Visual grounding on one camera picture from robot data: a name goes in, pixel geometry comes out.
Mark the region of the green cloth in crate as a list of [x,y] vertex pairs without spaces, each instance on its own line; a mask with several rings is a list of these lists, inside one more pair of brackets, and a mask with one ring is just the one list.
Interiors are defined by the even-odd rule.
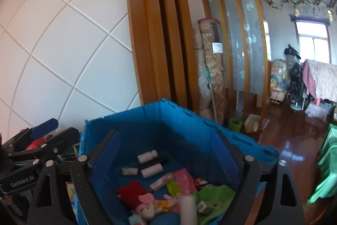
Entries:
[[193,192],[197,206],[206,206],[203,211],[197,210],[198,224],[211,224],[219,221],[226,213],[235,197],[235,191],[226,185],[207,186],[200,191]]

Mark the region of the red cloth pouch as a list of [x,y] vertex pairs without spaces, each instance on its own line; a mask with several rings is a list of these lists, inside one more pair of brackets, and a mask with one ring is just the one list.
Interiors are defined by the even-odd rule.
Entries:
[[132,208],[137,208],[141,204],[139,196],[147,194],[139,181],[131,181],[128,185],[118,188],[116,192],[120,200]]

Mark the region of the pink plush pig toy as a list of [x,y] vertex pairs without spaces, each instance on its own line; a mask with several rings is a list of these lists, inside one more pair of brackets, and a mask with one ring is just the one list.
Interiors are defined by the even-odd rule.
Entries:
[[140,204],[136,207],[135,211],[144,220],[152,220],[158,214],[169,212],[179,202],[178,197],[171,197],[169,195],[164,195],[164,200],[157,200],[151,193],[140,195],[138,200]]

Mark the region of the pink wipes packet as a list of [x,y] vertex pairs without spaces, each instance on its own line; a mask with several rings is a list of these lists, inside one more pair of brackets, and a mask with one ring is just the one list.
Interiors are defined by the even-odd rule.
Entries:
[[186,168],[173,172],[174,182],[178,185],[179,195],[192,194],[197,190],[194,180]]

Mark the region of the white paper roll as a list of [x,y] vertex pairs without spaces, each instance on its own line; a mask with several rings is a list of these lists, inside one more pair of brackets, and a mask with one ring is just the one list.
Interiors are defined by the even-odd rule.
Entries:
[[162,171],[162,165],[160,163],[157,163],[155,165],[142,169],[141,174],[144,178],[149,178],[151,176],[161,173]]

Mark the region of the white cylinder bottle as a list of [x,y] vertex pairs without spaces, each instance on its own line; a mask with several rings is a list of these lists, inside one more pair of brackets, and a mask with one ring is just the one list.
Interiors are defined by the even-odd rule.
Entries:
[[181,225],[197,225],[197,205],[192,195],[183,195],[180,198]]

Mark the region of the white small bottle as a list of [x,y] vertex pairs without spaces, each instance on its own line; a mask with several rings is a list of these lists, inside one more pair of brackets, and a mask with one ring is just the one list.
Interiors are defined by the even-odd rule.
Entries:
[[148,151],[137,156],[139,164],[149,162],[158,157],[156,150]]

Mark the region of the green satin cloth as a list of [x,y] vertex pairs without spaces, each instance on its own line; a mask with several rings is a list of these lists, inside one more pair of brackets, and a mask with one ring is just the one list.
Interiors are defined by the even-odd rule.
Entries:
[[336,125],[330,124],[319,151],[320,181],[307,203],[336,195]]

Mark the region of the blue plastic storage crate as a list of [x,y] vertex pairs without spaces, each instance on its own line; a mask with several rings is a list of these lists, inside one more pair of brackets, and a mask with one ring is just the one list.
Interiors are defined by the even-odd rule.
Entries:
[[142,153],[156,150],[165,156],[168,162],[163,167],[164,173],[186,168],[194,178],[227,185],[232,190],[234,186],[215,155],[215,131],[219,130],[243,154],[252,155],[260,162],[275,163],[279,158],[276,148],[263,146],[167,100],[86,121],[80,137],[80,154],[88,155],[110,130],[120,133],[120,147],[108,172],[115,195],[112,213],[118,224],[128,224],[130,210],[122,204],[116,191],[132,181],[132,177],[121,174],[121,169],[135,167],[137,156]]

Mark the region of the pink floral draped blanket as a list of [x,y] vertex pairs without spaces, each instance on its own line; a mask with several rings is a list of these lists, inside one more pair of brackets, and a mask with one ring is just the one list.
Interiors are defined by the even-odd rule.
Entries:
[[309,94],[336,102],[336,65],[307,59],[302,64],[303,81]]

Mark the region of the rolled patterned carpet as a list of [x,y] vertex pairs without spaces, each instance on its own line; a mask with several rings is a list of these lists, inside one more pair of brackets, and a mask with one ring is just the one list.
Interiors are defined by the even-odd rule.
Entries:
[[225,117],[225,79],[221,23],[214,18],[198,20],[214,99],[216,121],[223,124]]

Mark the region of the wooden glass partition screen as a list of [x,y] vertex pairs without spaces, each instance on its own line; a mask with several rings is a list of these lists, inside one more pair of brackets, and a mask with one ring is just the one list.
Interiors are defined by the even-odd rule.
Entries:
[[[223,126],[257,138],[268,123],[269,60],[267,25],[261,0],[202,0],[204,18],[221,23],[225,79]],[[199,71],[207,87],[216,121],[211,81],[203,48],[198,51]]]

